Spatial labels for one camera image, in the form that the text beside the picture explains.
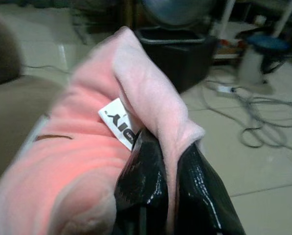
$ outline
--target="white plug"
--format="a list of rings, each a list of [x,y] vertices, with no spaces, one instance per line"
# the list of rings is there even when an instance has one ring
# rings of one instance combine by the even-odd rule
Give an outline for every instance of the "white plug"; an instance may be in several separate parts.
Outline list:
[[[224,97],[229,97],[233,98],[233,87],[231,86],[223,86],[223,85],[218,85],[217,87],[217,95],[218,96],[224,96]]]

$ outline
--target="beige floor tile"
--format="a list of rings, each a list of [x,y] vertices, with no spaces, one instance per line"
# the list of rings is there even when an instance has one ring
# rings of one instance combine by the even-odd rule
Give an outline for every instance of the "beige floor tile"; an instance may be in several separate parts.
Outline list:
[[[241,108],[220,109],[244,123]],[[273,112],[284,118],[287,112]],[[206,130],[203,139],[206,158],[223,179],[230,195],[292,184],[292,151],[285,148],[249,148],[239,142],[242,128],[234,121],[210,110],[190,111],[189,116]],[[292,144],[292,129],[286,130]]]
[[[67,55],[62,44],[54,42],[20,41],[24,64],[30,66],[52,65],[62,70],[68,70]]]
[[[61,61],[72,71],[76,65],[86,59],[93,46],[82,44],[58,44]]]
[[[247,235],[292,235],[292,186],[232,198]]]
[[[37,77],[42,77],[49,79],[59,85],[66,86],[69,83],[70,75],[62,73],[52,68],[45,69],[29,69],[25,68],[23,71],[24,75],[33,75]]]
[[[266,85],[264,93],[263,94],[254,93],[254,95],[292,101],[292,86],[284,82],[285,74],[289,70],[288,67],[292,68],[292,65],[285,64],[275,73],[267,75],[267,80],[269,81],[269,84]],[[217,68],[219,67],[211,68],[210,75],[207,77],[207,80],[218,80],[221,82],[236,81],[236,76],[230,74],[231,72],[234,72],[234,70],[232,70],[231,67],[227,66],[220,67],[224,68],[225,70],[228,70],[229,72],[223,70],[215,70]],[[205,109],[205,106],[201,98],[202,89],[201,86],[203,86],[203,83],[199,83],[198,85],[190,88],[189,90],[181,94],[181,97],[183,101],[186,103],[189,110]],[[208,104],[214,108],[227,108],[239,106],[239,103],[235,99],[217,95],[216,91],[212,91],[205,87],[203,88],[203,94]]]
[[[15,4],[0,5],[5,21],[21,41],[80,43],[67,8],[37,9]]]

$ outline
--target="shiny black plastic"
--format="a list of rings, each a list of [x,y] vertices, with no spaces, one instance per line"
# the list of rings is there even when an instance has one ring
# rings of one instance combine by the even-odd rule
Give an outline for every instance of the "shiny black plastic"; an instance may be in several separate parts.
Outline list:
[[[178,162],[176,235],[245,235],[219,175],[194,143]]]
[[[116,222],[112,235],[159,235],[164,232],[168,191],[158,140],[146,129],[135,139],[116,185]]]

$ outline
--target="clothing tag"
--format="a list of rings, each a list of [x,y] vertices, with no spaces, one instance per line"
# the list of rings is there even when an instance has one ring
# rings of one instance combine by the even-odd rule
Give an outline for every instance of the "clothing tag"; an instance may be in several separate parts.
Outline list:
[[[141,126],[124,108],[120,98],[99,110],[98,114],[118,140],[131,151],[135,136]]]

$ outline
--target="tangled cord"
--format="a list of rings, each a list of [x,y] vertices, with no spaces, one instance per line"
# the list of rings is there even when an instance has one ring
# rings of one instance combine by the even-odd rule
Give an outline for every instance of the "tangled cord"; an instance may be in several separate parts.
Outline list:
[[[66,71],[66,70],[62,70],[56,66],[53,65],[42,65],[42,66],[31,66],[31,65],[22,65],[26,68],[31,68],[31,69],[53,69],[55,71],[61,72],[61,73],[65,73],[65,74],[71,74],[71,72]]]
[[[292,146],[288,145],[288,140],[287,140],[286,135],[281,130],[281,128],[292,127],[292,123],[291,124],[278,124],[275,122],[268,121],[266,118],[262,117],[262,115],[260,114],[260,111],[258,109],[258,105],[261,105],[261,104],[285,105],[286,107],[289,107],[292,109],[292,102],[286,102],[286,101],[282,101],[279,99],[267,98],[267,97],[254,97],[253,93],[251,91],[249,91],[248,89],[246,89],[244,87],[240,87],[240,86],[234,87],[232,85],[233,83],[224,83],[224,82],[220,82],[220,81],[206,80],[204,85],[211,90],[216,90],[216,89],[208,86],[207,85],[208,83],[220,84],[220,85],[224,85],[224,86],[230,85],[232,87],[231,93],[233,94],[235,99],[237,99],[239,101],[241,106],[245,109],[245,111],[249,115],[250,121],[247,125],[247,124],[244,124],[239,119],[211,107],[205,100],[205,97],[203,94],[203,86],[201,86],[201,92],[200,92],[201,100],[202,100],[203,104],[209,110],[211,110],[215,113],[218,113],[226,118],[229,118],[229,119],[235,121],[236,123],[238,123],[240,126],[242,126],[243,130],[239,133],[239,140],[243,145],[245,145],[247,147],[251,147],[251,148],[260,148],[263,145],[267,145],[267,146],[273,147],[273,148],[284,147],[284,148],[292,150]],[[243,97],[240,94],[238,94],[238,91],[240,89],[247,91],[249,93],[249,96]],[[258,134],[259,131],[261,131],[265,135],[265,137],[266,137],[265,139],[263,139],[261,137],[261,135]],[[249,142],[247,142],[245,140],[245,137],[244,137],[244,135],[246,133],[251,134],[254,137],[254,139],[258,142],[258,144],[250,144]]]

